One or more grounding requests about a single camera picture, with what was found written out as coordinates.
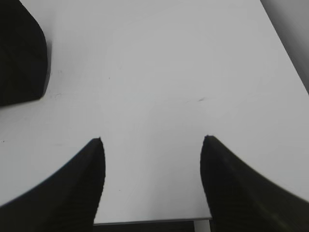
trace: white table surface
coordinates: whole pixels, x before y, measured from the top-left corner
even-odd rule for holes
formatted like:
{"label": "white table surface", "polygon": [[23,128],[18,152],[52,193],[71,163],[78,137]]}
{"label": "white table surface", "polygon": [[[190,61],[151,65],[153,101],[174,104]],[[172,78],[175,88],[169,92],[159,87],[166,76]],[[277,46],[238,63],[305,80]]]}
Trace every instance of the white table surface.
{"label": "white table surface", "polygon": [[213,134],[309,200],[309,98],[258,0],[22,0],[52,42],[39,101],[0,109],[0,204],[101,137],[96,223],[208,218]]}

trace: black object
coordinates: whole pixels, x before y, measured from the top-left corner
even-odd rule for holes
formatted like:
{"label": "black object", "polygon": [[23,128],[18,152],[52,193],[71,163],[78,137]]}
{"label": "black object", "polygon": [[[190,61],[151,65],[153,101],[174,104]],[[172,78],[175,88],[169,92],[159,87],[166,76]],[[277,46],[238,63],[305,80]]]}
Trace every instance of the black object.
{"label": "black object", "polygon": [[0,208],[2,232],[90,232],[105,180],[100,139],[59,171]]}
{"label": "black object", "polygon": [[213,136],[205,137],[200,171],[212,232],[309,231],[308,202],[261,176]]}
{"label": "black object", "polygon": [[47,69],[39,24],[19,0],[0,0],[0,105],[41,98]]}

